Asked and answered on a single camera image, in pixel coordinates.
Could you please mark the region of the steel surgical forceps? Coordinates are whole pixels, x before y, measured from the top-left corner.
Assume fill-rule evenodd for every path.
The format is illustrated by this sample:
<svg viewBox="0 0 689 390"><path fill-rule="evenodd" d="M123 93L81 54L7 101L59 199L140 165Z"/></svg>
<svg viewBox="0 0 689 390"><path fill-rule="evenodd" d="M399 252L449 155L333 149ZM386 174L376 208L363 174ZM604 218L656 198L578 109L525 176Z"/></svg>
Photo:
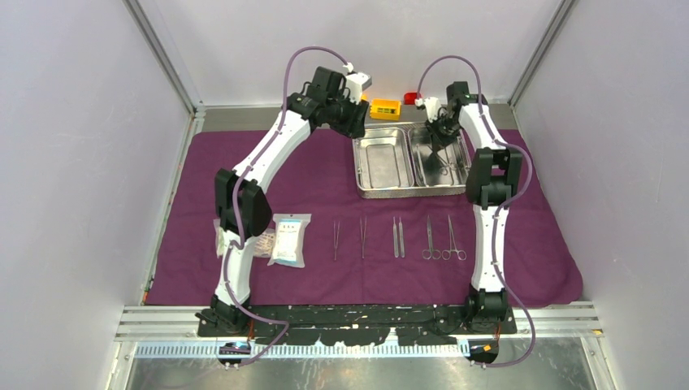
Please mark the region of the steel surgical forceps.
<svg viewBox="0 0 689 390"><path fill-rule="evenodd" d="M428 162L434 176L458 176L454 152L450 146L432 150Z"/></svg>

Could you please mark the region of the orange yellow toy block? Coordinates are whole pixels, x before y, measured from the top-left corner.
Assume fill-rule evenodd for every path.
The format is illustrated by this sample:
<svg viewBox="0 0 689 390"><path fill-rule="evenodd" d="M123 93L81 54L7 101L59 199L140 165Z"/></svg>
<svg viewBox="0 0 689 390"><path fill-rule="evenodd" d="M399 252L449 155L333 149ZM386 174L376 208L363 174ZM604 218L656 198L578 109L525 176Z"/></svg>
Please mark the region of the orange yellow toy block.
<svg viewBox="0 0 689 390"><path fill-rule="evenodd" d="M374 98L370 102L369 116L375 120L398 121L401 117L401 107L401 101Z"/></svg>

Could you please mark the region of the steel instrument tray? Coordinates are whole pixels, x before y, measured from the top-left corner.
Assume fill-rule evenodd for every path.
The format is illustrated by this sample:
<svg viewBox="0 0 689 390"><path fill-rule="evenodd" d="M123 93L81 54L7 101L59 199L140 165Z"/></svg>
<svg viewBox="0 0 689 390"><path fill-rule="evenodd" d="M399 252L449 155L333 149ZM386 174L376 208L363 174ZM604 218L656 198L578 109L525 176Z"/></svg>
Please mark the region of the steel instrument tray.
<svg viewBox="0 0 689 390"><path fill-rule="evenodd" d="M432 175L428 162L430 135L422 122L373 123L353 140L359 195L365 199L440 197L463 194L468 175L462 171L457 141L449 145L458 176Z"/></svg>

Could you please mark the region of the steel surgical scissors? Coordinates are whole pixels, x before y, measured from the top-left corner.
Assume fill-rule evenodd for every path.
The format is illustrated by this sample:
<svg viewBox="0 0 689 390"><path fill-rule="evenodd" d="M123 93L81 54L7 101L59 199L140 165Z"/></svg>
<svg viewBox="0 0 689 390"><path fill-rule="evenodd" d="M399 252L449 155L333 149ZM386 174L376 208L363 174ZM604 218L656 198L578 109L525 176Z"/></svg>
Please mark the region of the steel surgical scissors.
<svg viewBox="0 0 689 390"><path fill-rule="evenodd" d="M455 257L458 261L463 262L466 260L466 252L463 249L459 249L456 242L456 237L453 229L453 221L450 215L447 216L448 220L448 248L441 252L441 258L445 261L449 261L452 257Z"/></svg>
<svg viewBox="0 0 689 390"><path fill-rule="evenodd" d="M427 216L427 248L422 251L422 258L426 260L437 260L441 258L441 252L434 246L431 216Z"/></svg>

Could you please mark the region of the steel tweezers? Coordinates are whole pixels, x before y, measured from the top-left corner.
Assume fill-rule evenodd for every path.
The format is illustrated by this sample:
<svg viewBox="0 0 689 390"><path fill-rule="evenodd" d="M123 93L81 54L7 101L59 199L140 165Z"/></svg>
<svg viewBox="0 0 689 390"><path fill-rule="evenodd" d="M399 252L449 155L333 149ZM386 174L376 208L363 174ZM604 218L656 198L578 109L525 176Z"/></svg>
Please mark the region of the steel tweezers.
<svg viewBox="0 0 689 390"><path fill-rule="evenodd" d="M340 240L340 221L333 222L333 261L337 261Z"/></svg>
<svg viewBox="0 0 689 390"><path fill-rule="evenodd" d="M359 220L360 227L360 245L361 245L361 259L366 256L366 230L367 230L367 217L363 216Z"/></svg>

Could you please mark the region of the white sterile pouch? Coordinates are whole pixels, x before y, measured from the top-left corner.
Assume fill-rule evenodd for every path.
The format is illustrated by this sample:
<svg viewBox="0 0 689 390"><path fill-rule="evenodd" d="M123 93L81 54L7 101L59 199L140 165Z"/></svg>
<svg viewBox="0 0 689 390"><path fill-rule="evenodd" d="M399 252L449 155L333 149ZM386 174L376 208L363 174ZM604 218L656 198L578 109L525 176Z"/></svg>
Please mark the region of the white sterile pouch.
<svg viewBox="0 0 689 390"><path fill-rule="evenodd" d="M268 266L304 268L303 246L311 214L274 214L275 241Z"/></svg>

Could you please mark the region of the purple cloth wrap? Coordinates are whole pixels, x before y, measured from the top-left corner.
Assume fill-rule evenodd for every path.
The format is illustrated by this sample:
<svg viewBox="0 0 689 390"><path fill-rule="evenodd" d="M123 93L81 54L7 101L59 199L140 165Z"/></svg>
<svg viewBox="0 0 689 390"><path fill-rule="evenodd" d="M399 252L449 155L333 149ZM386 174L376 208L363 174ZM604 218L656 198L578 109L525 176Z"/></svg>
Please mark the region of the purple cloth wrap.
<svg viewBox="0 0 689 390"><path fill-rule="evenodd" d="M232 168L262 139L261 131L196 135L182 171L158 252L147 303L207 306L219 282L215 252L214 177ZM460 304L475 263L475 219L463 196L364 199L358 195L352 142L319 129L289 157L267 194L276 214L311 214L305 230L304 268L267 265L250 272L257 305ZM427 216L440 252L449 247L447 216L466 260L426 260ZM361 217L367 217L361 259ZM392 217L402 219L405 257L394 258ZM337 261L333 222L340 221ZM505 278L529 306L568 304L583 292L583 278L555 216L533 179L512 206L505 233Z"/></svg>

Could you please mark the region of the green packet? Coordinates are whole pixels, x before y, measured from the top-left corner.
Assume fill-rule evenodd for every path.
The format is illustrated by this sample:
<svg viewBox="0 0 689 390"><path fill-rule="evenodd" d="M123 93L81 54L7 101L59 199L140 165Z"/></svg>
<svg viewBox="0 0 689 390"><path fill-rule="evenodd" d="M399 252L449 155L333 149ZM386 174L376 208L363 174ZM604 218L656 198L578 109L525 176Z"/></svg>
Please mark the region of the green packet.
<svg viewBox="0 0 689 390"><path fill-rule="evenodd" d="M227 251L227 242L225 238L225 230L220 226L220 219L214 219L215 230L215 252L218 258L222 259Z"/></svg>

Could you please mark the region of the pink clear packet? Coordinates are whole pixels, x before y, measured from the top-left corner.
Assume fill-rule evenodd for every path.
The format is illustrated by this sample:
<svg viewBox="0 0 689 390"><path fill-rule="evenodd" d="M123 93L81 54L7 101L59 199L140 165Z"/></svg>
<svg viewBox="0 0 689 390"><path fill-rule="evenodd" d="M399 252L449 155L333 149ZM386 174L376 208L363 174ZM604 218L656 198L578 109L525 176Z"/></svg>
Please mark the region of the pink clear packet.
<svg viewBox="0 0 689 390"><path fill-rule="evenodd" d="M267 229L261 236L259 236L254 246L254 257L256 258L270 258L275 246L276 234L273 229Z"/></svg>

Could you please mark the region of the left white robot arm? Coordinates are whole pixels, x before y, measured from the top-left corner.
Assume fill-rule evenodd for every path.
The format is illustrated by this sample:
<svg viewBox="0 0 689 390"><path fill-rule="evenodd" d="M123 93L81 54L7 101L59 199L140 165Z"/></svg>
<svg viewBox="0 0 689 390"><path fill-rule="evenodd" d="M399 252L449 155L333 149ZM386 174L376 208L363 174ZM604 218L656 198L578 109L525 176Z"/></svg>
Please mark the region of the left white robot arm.
<svg viewBox="0 0 689 390"><path fill-rule="evenodd" d="M317 67L312 81L284 99L268 133L231 170L214 177L222 259L219 283L208 308L197 313L200 336L240 336L249 326L250 272L255 245L273 217L267 190L290 154L326 124L348 138L362 137L369 104L369 75Z"/></svg>

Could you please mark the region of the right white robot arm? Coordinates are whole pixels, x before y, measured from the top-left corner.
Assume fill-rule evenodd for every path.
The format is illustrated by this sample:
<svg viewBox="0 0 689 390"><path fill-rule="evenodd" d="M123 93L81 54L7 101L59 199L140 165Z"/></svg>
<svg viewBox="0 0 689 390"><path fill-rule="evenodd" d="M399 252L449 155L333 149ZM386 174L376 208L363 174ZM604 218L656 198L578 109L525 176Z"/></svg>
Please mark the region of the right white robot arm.
<svg viewBox="0 0 689 390"><path fill-rule="evenodd" d="M472 94L465 81L446 89L447 103L423 99L431 150L441 150L466 134L474 147L465 195L476 223L476 259L466 298L464 324L484 333L506 319L509 290L503 275L505 225L509 204L519 193L523 153L510 147L497 131L481 93Z"/></svg>

